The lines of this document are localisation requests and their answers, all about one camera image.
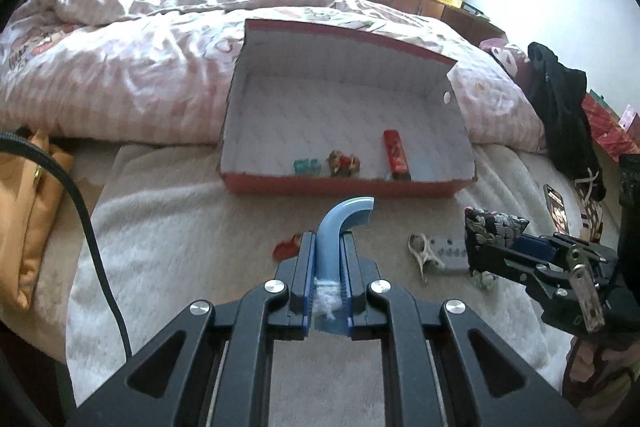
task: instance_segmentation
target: red snack package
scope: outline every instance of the red snack package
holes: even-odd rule
[[[402,148],[402,142],[400,141],[398,131],[394,129],[387,129],[382,136],[385,142],[386,156],[389,159],[391,177],[395,180],[411,181],[409,165],[406,161],[406,156],[404,155],[404,149]]]

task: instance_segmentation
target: blanket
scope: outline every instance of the blanket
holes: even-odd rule
[[[540,147],[540,119],[489,55],[443,22],[364,0],[30,0],[0,36],[0,128],[215,144],[247,18],[346,26],[453,58],[471,141]]]
[[[581,221],[571,187],[548,159],[527,154],[521,158],[503,146],[476,146],[474,155],[478,183],[455,198],[376,201],[370,224],[354,229],[358,253],[377,261],[386,279],[417,298],[462,299],[541,375],[558,384],[569,335],[540,321],[541,310],[523,286],[498,280],[497,287],[485,293],[460,275],[433,275],[424,285],[406,249],[407,238],[414,232],[461,239],[467,205],[524,216],[530,219],[527,232],[552,233],[544,183],[563,195],[570,231],[577,233]],[[296,232],[316,229],[338,202],[335,198],[236,196],[225,190],[216,174],[217,162],[218,151],[208,146],[159,150],[125,146],[116,158],[92,221],[134,352],[191,301],[206,298],[219,304],[239,299],[270,279],[276,267],[271,258],[274,245]],[[606,241],[615,245],[617,231],[610,219],[605,227]],[[79,259],[66,327],[66,359],[76,402],[81,403],[124,362],[116,324],[86,247]],[[376,343],[354,345],[315,333],[299,346],[291,344],[295,343],[278,344],[274,357],[274,425],[299,425],[294,411],[299,397],[322,418],[318,425],[359,425],[335,416],[354,399],[371,405],[371,425],[383,424],[383,416],[374,414],[382,410],[382,385],[366,384],[381,382]],[[318,373],[311,378],[307,371]],[[334,423],[319,411],[328,399],[332,407],[322,413],[334,415]],[[306,423],[312,425],[308,421],[314,416],[305,411]]]

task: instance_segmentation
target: black cable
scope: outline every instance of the black cable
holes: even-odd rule
[[[124,319],[122,318],[122,313],[120,313],[116,299],[114,299],[113,293],[111,292],[109,280],[107,279],[107,274],[104,271],[104,265],[102,264],[100,251],[98,250],[98,242],[95,240],[91,217],[89,216],[89,211],[84,204],[84,200],[82,199],[82,194],[80,193],[78,186],[71,179],[71,176],[66,173],[65,169],[63,169],[62,166],[51,156],[15,133],[0,131],[0,152],[7,152],[15,156],[21,156],[22,158],[26,158],[34,162],[47,170],[68,192],[71,200],[76,206],[76,211],[78,212],[80,222],[82,223],[84,237],[87,245],[89,246],[91,259],[94,262],[95,274],[98,276],[100,289],[102,290],[113,317],[116,319],[120,338],[122,339],[122,344],[124,346],[124,354],[126,359],[129,360],[131,358],[131,343],[129,342],[127,326],[124,323]]]

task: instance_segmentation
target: black jacket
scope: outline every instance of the black jacket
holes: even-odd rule
[[[582,108],[587,89],[584,71],[570,70],[546,46],[529,45],[532,82],[527,98],[545,126],[549,158],[556,169],[571,180],[589,178],[599,172],[593,182],[591,197],[602,201],[606,194],[602,169],[593,150],[591,127]]]

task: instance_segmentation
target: red cardboard box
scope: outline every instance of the red cardboard box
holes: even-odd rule
[[[450,197],[475,181],[447,79],[454,60],[340,26],[247,20],[228,96],[220,173],[235,193]],[[389,180],[383,133],[399,132],[411,181]],[[328,175],[340,150],[352,177]],[[294,176],[318,158],[321,176]]]
[[[613,161],[617,162],[621,154],[640,153],[638,145],[590,93],[587,93],[582,100],[582,108],[589,120],[591,137]]]

